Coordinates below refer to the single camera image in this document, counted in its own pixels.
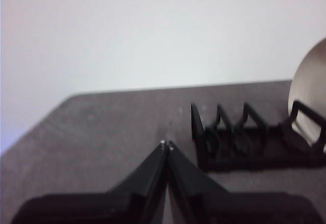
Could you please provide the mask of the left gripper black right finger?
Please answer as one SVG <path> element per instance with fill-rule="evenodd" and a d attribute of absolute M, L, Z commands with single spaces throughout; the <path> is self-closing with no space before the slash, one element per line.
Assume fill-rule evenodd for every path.
<path fill-rule="evenodd" d="M 231 192 L 168 142 L 172 199 L 185 223 L 322 223 L 307 198 L 285 192 Z"/>

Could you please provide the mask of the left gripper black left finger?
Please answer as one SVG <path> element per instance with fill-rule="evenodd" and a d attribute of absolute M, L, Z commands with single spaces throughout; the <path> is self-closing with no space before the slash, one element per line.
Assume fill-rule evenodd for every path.
<path fill-rule="evenodd" d="M 166 144 L 159 144 L 106 192 L 56 193 L 29 199 L 12 223 L 162 223 L 167 156 Z"/>

